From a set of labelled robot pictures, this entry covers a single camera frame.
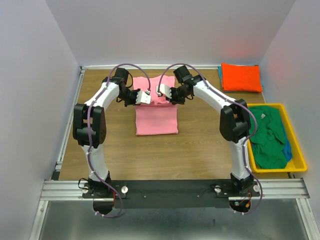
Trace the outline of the pink t shirt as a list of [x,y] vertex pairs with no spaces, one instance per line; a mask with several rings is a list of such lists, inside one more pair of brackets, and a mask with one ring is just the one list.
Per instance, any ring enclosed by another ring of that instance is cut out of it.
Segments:
[[179,132],[178,108],[167,101],[164,96],[157,95],[156,86],[159,81],[169,87],[175,86],[174,76],[153,77],[150,79],[150,83],[148,83],[147,78],[142,76],[133,79],[133,88],[135,90],[146,91],[148,86],[151,86],[150,104],[140,104],[135,107],[136,135],[138,136],[170,135]]

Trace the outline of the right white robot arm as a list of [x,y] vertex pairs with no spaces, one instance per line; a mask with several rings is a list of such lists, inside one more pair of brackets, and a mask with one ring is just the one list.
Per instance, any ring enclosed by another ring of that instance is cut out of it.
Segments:
[[246,101],[228,97],[213,87],[202,75],[193,76],[185,65],[178,67],[173,73],[180,86],[170,88],[167,100],[183,105],[185,98],[196,96],[219,113],[219,132],[231,149],[229,189],[236,196],[243,195],[254,181],[248,157],[247,140],[251,120]]

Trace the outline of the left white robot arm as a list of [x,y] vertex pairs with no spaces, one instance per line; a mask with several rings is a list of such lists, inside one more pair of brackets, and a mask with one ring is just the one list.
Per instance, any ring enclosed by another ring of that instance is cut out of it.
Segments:
[[118,67],[112,77],[106,77],[97,93],[85,103],[77,103],[73,110],[72,136],[85,153],[89,167],[87,183],[82,187],[85,198],[110,198],[111,177],[104,157],[107,136],[105,111],[117,99],[124,105],[137,105],[140,90],[127,87],[131,74]]

